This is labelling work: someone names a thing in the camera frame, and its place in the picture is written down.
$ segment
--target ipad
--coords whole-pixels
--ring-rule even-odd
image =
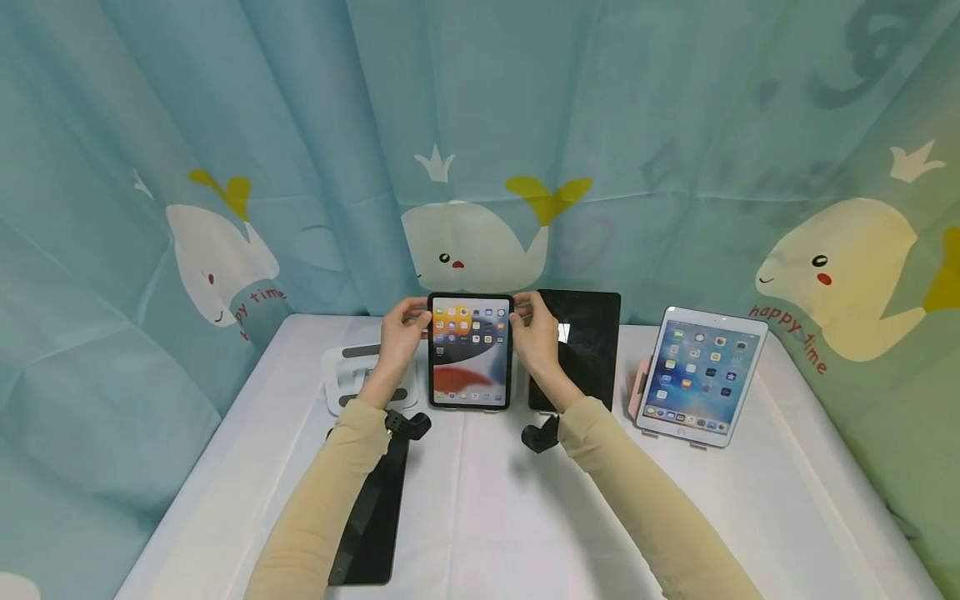
[[[667,308],[636,425],[726,447],[766,336],[764,321]]]
[[[512,296],[431,294],[429,398],[437,408],[510,406]]]
[[[559,322],[560,366],[587,396],[613,407],[616,345],[620,337],[620,295],[612,292],[540,290]],[[537,382],[530,379],[530,408],[556,412]]]
[[[327,579],[331,586],[382,586],[390,582],[409,447],[409,440],[393,436],[387,453],[367,475],[333,558]]]

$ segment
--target sleeve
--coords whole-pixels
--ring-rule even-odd
[[[387,452],[386,415],[350,402],[270,532],[245,600],[320,600],[353,503]]]
[[[669,600],[762,600],[750,577],[686,494],[598,400],[560,419],[560,442],[592,479]]]

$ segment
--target hand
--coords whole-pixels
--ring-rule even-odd
[[[517,294],[514,302],[516,308],[510,314],[510,325],[520,362],[535,379],[542,373],[558,371],[560,359],[556,317],[543,303],[540,292]]]
[[[357,399],[375,408],[387,407],[417,351],[423,329],[430,324],[426,304],[426,298],[408,298],[384,315],[380,324],[380,356]]]

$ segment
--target white tablet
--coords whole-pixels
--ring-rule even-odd
[[[764,321],[667,308],[636,426],[726,447],[766,337]]]

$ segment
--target blue curtain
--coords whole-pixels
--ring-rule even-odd
[[[110,597],[287,315],[565,287],[769,320],[960,598],[959,12],[0,3],[0,596]]]

